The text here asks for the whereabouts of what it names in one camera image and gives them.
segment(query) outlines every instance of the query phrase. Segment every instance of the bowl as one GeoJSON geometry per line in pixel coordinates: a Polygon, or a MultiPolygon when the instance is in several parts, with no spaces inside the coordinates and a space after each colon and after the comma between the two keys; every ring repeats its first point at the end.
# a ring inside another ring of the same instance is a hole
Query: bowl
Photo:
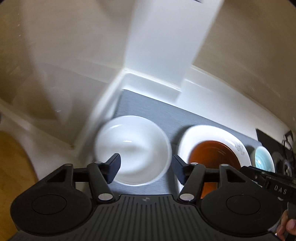
{"type": "MultiPolygon", "coordinates": [[[[251,166],[250,157],[243,143],[229,132],[215,126],[197,125],[187,129],[182,136],[178,155],[184,162],[189,163],[190,155],[197,145],[205,141],[216,141],[227,146],[237,157],[240,166],[251,166]]],[[[178,190],[183,185],[178,181],[178,190]]]]}
{"type": "Polygon", "coordinates": [[[141,186],[160,179],[168,170],[172,149],[163,130],[140,116],[120,116],[107,122],[95,140],[97,161],[106,162],[114,153],[121,166],[114,181],[141,186]]]}
{"type": "Polygon", "coordinates": [[[275,172],[274,162],[269,151],[263,147],[257,147],[251,154],[252,166],[268,172],[275,172]]]}

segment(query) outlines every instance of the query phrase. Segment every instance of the wooden table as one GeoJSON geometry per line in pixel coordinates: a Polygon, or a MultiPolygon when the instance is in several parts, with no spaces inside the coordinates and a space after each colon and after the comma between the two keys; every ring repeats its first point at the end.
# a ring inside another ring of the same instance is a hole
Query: wooden table
{"type": "Polygon", "coordinates": [[[22,146],[0,131],[0,241],[8,240],[17,231],[10,217],[12,201],[36,182],[34,168],[22,146]]]}

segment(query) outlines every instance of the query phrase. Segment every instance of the small bowl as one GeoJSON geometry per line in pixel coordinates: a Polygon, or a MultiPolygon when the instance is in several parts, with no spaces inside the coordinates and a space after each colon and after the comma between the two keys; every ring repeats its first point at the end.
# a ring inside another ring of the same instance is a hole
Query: small bowl
{"type": "Polygon", "coordinates": [[[257,147],[251,154],[252,166],[268,172],[275,172],[274,162],[268,150],[263,147],[257,147]]]}
{"type": "Polygon", "coordinates": [[[114,181],[141,186],[160,179],[168,170],[172,149],[163,130],[140,116],[120,116],[107,122],[95,141],[97,161],[106,162],[114,153],[121,166],[114,181]]]}

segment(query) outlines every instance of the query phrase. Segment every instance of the fingernail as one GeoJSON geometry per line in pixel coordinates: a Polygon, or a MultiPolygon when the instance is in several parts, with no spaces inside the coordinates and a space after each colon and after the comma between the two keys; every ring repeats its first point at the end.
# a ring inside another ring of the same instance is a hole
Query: fingernail
{"type": "Polygon", "coordinates": [[[287,229],[292,230],[295,228],[295,226],[296,226],[296,220],[291,219],[291,220],[289,220],[289,222],[287,224],[287,229]]]}

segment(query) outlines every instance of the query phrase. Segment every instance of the light blue cup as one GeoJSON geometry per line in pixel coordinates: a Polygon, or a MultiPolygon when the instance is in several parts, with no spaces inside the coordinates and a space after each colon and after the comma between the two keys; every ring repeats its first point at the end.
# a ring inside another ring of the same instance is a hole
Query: light blue cup
{"type": "Polygon", "coordinates": [[[252,166],[268,172],[275,172],[274,162],[268,150],[263,147],[257,147],[251,154],[252,166]]]}

